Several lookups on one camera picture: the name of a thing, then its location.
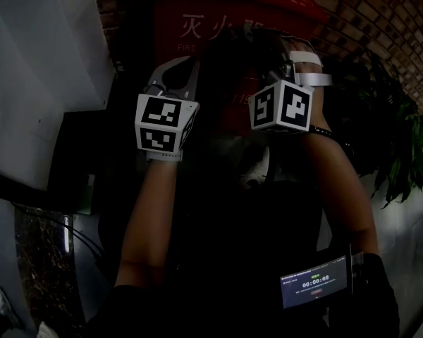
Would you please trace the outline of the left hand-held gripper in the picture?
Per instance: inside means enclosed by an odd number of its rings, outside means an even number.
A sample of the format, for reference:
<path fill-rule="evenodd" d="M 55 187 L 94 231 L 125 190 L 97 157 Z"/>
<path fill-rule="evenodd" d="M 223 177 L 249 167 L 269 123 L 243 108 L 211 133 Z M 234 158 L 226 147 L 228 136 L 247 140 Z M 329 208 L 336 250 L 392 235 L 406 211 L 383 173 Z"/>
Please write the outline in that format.
<path fill-rule="evenodd" d="M 157 67 L 146 91 L 138 95 L 135 114 L 137 147 L 155 153 L 179 153 L 200 109 L 195 101 L 200 62 L 191 56 Z M 184 88 L 179 92 L 167 89 Z"/>

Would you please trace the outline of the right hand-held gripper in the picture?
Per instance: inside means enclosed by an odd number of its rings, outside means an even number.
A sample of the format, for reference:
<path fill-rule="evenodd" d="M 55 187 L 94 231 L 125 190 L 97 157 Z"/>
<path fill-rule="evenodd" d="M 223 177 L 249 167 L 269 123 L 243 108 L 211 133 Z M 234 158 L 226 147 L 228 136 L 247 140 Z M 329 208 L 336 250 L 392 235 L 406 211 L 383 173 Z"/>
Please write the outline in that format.
<path fill-rule="evenodd" d="M 253 130 L 286 134 L 308 131 L 313 89 L 303 86 L 295 71 L 295 64 L 304 61 L 287 58 L 277 65 L 258 60 L 256 69 L 262 89 L 249 98 Z"/>

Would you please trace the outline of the person's right hand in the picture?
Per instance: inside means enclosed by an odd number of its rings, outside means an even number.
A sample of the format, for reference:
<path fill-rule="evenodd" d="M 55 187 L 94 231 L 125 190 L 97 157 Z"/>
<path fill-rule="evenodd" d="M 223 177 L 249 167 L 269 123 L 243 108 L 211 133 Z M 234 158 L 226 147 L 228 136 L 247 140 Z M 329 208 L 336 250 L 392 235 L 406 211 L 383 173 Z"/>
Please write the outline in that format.
<path fill-rule="evenodd" d="M 313 52 L 313 49 L 306 45 L 304 42 L 291 39 L 289 41 L 291 51 L 306 51 Z M 315 63 L 295 63 L 295 70 L 297 73 L 322 73 L 322 67 Z M 313 126 L 323 128 L 325 130 L 330 130 L 330 127 L 323 114 L 323 105 L 324 105 L 324 88 L 315 87 L 313 93 L 313 102 L 312 102 L 312 112 L 310 123 Z"/>

